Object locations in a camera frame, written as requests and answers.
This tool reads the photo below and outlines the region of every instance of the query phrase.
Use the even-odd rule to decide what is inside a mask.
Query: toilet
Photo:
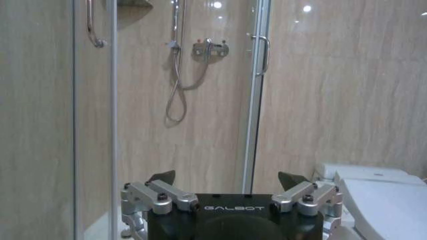
[[[343,192],[342,226],[359,239],[427,240],[427,184],[420,177],[394,168],[322,163],[313,180]]]

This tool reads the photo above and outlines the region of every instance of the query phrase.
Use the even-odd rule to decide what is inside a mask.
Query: toilet lid
[[[367,240],[427,240],[427,185],[342,179],[339,187]]]

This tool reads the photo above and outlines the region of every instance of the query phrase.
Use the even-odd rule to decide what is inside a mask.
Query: chrome door handle
[[[259,39],[262,39],[265,41],[266,44],[266,55],[265,55],[265,66],[262,68],[262,72],[257,73],[257,76],[265,75],[265,73],[269,70],[269,64],[270,64],[270,52],[271,52],[271,42],[269,40],[269,38],[266,36],[259,36]]]
[[[87,24],[89,39],[91,40],[94,46],[101,49],[106,46],[106,41],[99,39],[95,33],[95,20],[94,20],[95,0],[86,0],[86,11],[87,11],[86,24]]]

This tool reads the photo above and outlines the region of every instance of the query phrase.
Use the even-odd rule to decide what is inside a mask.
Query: shower mixer tap
[[[222,44],[214,43],[211,38],[206,38],[202,42],[201,39],[198,43],[193,45],[193,54],[195,56],[213,56],[226,57],[230,52],[230,47],[226,44],[226,40],[222,41]]]

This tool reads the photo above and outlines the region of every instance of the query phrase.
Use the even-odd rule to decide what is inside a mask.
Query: glass shower door
[[[0,238],[73,240],[74,1],[0,1]]]
[[[117,236],[114,0],[75,1],[77,237]]]

